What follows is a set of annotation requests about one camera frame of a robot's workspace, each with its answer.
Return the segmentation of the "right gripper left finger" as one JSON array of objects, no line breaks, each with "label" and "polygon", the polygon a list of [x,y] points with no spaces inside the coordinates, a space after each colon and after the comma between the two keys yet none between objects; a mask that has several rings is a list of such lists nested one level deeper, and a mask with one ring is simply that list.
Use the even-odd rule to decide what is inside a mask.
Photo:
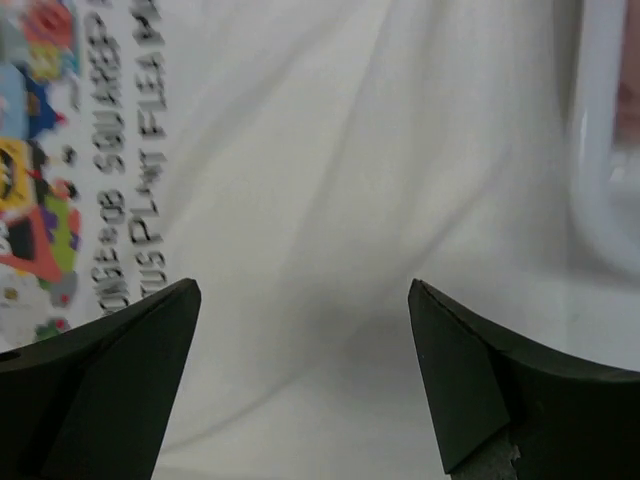
[{"label": "right gripper left finger", "polygon": [[151,478],[200,305],[197,282],[185,278],[2,353],[2,478]]}]

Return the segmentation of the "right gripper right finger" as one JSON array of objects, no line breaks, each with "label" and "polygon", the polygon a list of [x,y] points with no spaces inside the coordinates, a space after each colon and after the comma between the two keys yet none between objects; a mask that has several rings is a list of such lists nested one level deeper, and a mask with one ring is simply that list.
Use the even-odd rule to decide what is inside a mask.
[{"label": "right gripper right finger", "polygon": [[533,341],[414,280],[408,305],[453,479],[635,479],[639,375]]}]

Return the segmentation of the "white printed t shirt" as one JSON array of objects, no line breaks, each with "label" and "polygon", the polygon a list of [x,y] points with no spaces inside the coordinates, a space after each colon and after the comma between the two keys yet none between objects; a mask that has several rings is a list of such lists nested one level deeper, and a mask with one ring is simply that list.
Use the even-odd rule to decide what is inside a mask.
[{"label": "white printed t shirt", "polygon": [[162,477],[439,479],[407,292],[634,367],[569,223],[579,1],[166,1],[161,251],[203,308]]}]

